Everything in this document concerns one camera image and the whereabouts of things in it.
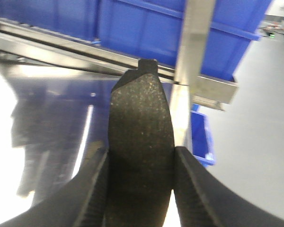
white wall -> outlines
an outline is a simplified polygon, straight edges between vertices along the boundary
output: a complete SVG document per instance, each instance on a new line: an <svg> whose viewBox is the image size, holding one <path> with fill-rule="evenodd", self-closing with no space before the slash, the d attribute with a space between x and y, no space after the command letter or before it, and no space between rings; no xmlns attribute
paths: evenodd
<svg viewBox="0 0 284 227"><path fill-rule="evenodd" d="M266 14L284 17L284 0L273 0L266 11Z"/></svg>

metal frame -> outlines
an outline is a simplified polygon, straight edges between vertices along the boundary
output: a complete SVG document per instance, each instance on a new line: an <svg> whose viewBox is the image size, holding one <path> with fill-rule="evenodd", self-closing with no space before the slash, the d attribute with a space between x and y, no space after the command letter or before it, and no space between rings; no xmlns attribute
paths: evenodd
<svg viewBox="0 0 284 227"><path fill-rule="evenodd" d="M190 86L191 102L221 110L221 103L229 104L237 84L199 75L214 0L189 0L184 22L177 70L159 64L161 80ZM206 22L192 23L195 14ZM0 19L0 58L16 62L32 62L70 69L85 70L107 75L122 75L136 69L138 58L125 55L86 41L37 27L19 25Z"/></svg>

black rubber block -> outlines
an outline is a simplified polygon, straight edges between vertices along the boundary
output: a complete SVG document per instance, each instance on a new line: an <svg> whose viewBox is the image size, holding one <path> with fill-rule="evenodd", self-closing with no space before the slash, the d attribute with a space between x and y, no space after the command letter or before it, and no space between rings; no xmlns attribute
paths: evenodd
<svg viewBox="0 0 284 227"><path fill-rule="evenodd" d="M174 137L154 60L140 60L112 90L107 227L161 227L173 182Z"/></svg>

textured rubber surface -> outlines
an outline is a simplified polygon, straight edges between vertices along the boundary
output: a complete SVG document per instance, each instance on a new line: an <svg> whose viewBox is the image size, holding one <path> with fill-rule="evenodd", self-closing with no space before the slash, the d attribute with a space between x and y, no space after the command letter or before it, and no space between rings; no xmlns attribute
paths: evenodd
<svg viewBox="0 0 284 227"><path fill-rule="evenodd" d="M184 147L175 149L174 184L182 227L284 227L226 188Z"/></svg>
<svg viewBox="0 0 284 227"><path fill-rule="evenodd" d="M61 190L0 227L100 227L107 174L107 152L100 149Z"/></svg>
<svg viewBox="0 0 284 227"><path fill-rule="evenodd" d="M107 227L161 227L173 182L174 139L157 62L140 60L112 91Z"/></svg>

gray floor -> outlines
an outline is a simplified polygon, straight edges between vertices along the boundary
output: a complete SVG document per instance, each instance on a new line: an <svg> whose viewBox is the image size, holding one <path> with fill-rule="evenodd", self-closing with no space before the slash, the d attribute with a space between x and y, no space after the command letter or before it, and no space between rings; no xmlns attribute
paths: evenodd
<svg viewBox="0 0 284 227"><path fill-rule="evenodd" d="M284 219L284 37L253 42L226 112L209 116L217 164L209 171L248 201Z"/></svg>

